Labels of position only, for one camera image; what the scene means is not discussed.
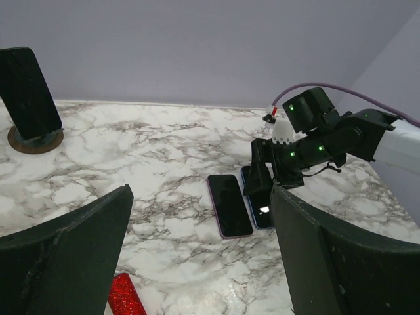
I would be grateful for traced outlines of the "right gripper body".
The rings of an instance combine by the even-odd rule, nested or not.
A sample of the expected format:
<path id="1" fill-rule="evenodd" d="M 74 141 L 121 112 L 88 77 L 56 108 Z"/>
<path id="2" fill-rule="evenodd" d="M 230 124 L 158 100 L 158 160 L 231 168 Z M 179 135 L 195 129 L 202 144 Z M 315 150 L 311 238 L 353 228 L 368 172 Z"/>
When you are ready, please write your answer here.
<path id="1" fill-rule="evenodd" d="M 309 167 L 310 141 L 301 139 L 291 144 L 274 144 L 256 138 L 251 142 L 251 162 L 265 162 L 273 184 L 286 189 L 304 185 L 302 169 Z"/>

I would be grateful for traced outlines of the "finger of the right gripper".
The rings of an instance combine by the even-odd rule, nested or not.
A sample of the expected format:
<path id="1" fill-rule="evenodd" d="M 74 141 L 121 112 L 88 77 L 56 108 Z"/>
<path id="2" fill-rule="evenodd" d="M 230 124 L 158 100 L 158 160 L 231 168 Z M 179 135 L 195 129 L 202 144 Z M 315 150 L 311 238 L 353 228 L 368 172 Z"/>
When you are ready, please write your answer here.
<path id="1" fill-rule="evenodd" d="M 272 177 L 265 162 L 252 162 L 248 178 L 245 181 L 243 194 L 250 196 L 272 189 Z"/>

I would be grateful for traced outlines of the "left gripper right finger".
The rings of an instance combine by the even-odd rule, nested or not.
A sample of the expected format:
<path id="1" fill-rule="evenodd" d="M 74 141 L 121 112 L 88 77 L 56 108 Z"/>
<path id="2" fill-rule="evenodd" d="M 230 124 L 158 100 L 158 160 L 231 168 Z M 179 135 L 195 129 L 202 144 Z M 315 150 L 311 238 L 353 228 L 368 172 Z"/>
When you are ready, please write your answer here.
<path id="1" fill-rule="evenodd" d="M 295 314 L 418 314 L 419 245 L 359 228 L 280 186 L 272 216 Z"/>

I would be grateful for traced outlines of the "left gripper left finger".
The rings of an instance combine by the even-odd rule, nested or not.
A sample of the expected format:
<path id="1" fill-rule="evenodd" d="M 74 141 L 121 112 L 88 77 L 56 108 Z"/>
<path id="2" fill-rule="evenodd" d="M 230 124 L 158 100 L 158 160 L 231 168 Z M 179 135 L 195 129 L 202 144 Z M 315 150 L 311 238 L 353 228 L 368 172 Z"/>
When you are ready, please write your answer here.
<path id="1" fill-rule="evenodd" d="M 103 314 L 133 200 L 121 186 L 1 237 L 1 313 Z"/>

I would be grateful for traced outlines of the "blue-edged phone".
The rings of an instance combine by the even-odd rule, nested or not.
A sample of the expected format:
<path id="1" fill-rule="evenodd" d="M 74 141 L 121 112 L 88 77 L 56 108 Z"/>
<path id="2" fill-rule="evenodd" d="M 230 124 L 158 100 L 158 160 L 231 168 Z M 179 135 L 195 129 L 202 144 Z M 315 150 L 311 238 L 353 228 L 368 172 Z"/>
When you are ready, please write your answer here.
<path id="1" fill-rule="evenodd" d="M 245 196 L 254 225 L 259 230 L 272 229 L 274 223 L 270 212 L 271 189 Z"/>

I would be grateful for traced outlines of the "purple-edged phone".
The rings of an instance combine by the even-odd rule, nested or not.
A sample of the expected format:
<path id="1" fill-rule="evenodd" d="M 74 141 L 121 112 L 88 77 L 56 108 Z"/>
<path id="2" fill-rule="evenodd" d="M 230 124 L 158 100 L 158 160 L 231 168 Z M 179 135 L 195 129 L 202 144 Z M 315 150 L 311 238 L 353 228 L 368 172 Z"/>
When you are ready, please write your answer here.
<path id="1" fill-rule="evenodd" d="M 253 227 L 234 175 L 209 175 L 209 194 L 219 232 L 224 239 L 250 236 Z"/>

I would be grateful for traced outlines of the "black phone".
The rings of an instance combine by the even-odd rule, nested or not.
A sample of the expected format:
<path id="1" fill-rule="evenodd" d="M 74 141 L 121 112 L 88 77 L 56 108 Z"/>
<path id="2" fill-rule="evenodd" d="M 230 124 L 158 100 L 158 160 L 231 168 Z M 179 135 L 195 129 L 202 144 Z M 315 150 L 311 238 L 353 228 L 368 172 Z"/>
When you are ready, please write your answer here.
<path id="1" fill-rule="evenodd" d="M 62 129 L 50 90 L 29 47 L 1 50 L 1 99 L 25 141 Z"/>

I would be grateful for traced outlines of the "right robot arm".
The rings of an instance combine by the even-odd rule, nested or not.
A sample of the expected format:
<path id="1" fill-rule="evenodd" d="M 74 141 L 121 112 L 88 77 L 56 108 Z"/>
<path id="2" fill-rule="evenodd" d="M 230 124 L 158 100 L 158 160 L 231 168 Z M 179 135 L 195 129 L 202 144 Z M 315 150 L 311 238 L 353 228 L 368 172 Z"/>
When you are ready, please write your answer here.
<path id="1" fill-rule="evenodd" d="M 243 193 L 303 186 L 305 171 L 317 165 L 339 171 L 352 155 L 366 162 L 419 173 L 419 121 L 378 101 L 353 92 L 376 109 L 340 115 L 327 96 L 325 83 L 306 83 L 306 90 L 282 107 L 296 133 L 292 143 L 257 138 L 251 143 L 251 166 Z"/>

